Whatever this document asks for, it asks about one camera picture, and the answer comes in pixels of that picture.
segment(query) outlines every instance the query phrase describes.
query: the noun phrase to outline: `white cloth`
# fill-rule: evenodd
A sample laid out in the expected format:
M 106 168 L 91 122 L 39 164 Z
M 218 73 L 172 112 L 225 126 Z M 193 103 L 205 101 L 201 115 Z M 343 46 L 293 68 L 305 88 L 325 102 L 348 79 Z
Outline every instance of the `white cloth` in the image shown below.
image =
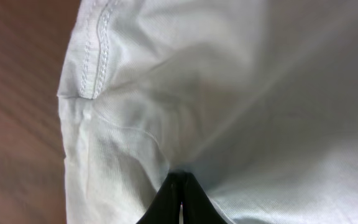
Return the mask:
M 58 97 L 69 224 L 169 169 L 228 223 L 358 223 L 356 0 L 83 0 Z

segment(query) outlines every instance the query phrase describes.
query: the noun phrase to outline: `white thread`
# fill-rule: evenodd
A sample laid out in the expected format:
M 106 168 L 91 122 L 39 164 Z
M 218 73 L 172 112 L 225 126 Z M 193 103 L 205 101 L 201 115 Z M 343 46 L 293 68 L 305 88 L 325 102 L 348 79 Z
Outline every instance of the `white thread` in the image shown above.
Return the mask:
M 84 96 L 86 79 L 88 74 L 88 64 L 90 60 L 90 47 L 91 47 L 91 34 L 90 34 L 90 19 L 93 12 L 93 9 L 96 5 L 96 1 L 93 2 L 91 9 L 89 10 L 89 14 L 86 17 L 86 43 L 85 43 L 85 58 L 83 61 L 83 71 L 81 77 L 81 89 L 80 94 Z
M 99 76 L 99 82 L 98 82 L 98 87 L 94 93 L 94 98 L 96 98 L 102 88 L 103 88 L 103 84 L 104 84 L 104 78 L 106 76 L 106 70 L 107 70 L 107 59 L 108 59 L 108 53 L 109 53 L 109 44 L 108 44 L 108 37 L 107 37 L 107 25 L 110 19 L 110 15 L 111 15 L 111 11 L 112 9 L 109 9 L 106 13 L 106 15 L 103 18 L 103 28 L 101 31 L 101 48 L 102 50 L 102 63 L 101 63 L 101 67 L 100 67 L 100 76 Z

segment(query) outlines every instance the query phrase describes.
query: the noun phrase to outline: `wooden floor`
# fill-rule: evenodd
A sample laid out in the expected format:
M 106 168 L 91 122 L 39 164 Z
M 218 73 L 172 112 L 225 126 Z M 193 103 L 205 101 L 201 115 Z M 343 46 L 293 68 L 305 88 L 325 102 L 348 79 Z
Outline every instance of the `wooden floor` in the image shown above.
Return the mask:
M 0 223 L 65 223 L 56 92 L 80 0 L 0 0 Z

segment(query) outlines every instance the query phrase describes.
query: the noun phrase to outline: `brown background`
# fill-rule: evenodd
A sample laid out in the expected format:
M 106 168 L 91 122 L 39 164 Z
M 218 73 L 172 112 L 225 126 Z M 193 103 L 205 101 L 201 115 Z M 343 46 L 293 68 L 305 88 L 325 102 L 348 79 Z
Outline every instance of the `brown background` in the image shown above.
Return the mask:
M 56 91 L 80 0 L 0 0 L 0 223 L 65 223 Z

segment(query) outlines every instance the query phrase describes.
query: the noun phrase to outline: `black object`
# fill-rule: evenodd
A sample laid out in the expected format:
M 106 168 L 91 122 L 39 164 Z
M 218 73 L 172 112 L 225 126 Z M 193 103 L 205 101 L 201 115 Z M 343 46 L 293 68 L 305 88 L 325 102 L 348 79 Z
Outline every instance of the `black object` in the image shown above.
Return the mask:
M 226 224 L 215 211 L 193 174 L 171 172 L 149 209 L 137 224 L 179 224 L 183 205 L 184 224 Z

